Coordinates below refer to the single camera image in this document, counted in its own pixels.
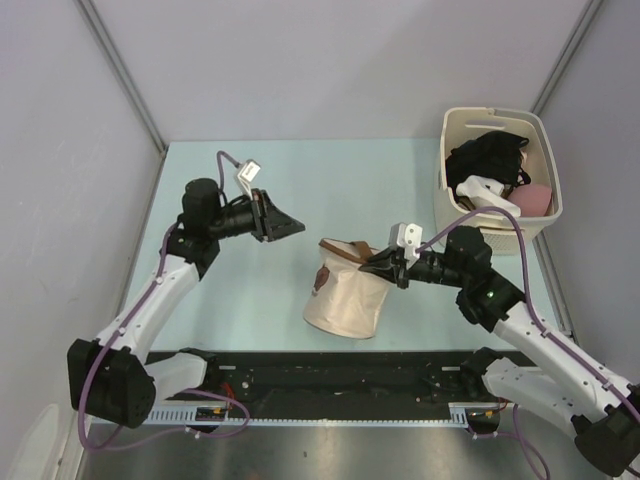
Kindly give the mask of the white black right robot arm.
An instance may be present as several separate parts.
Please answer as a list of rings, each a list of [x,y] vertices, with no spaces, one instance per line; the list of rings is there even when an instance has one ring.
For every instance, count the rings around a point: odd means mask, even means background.
[[[593,467],[622,475],[639,456],[638,386],[538,317],[530,297],[491,260],[480,231],[457,226],[443,252],[390,246],[360,269],[402,289],[412,281],[456,288],[456,304],[469,323],[509,343],[540,370],[528,373],[483,347],[461,367],[463,393],[473,401],[490,395],[512,401],[560,428]]]

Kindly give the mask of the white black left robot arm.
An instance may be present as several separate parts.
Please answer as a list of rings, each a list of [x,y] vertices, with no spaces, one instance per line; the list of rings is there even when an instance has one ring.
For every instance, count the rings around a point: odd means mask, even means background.
[[[273,242],[303,232],[304,224],[277,208],[268,193],[254,189],[224,205],[217,182],[190,181],[182,211],[164,235],[159,263],[145,287],[95,339],[77,339],[67,353],[71,403],[121,427],[137,428],[159,401],[189,390],[214,397],[221,376],[209,368],[211,355],[186,348],[148,363],[151,347],[184,299],[204,278],[222,240],[244,234]]]

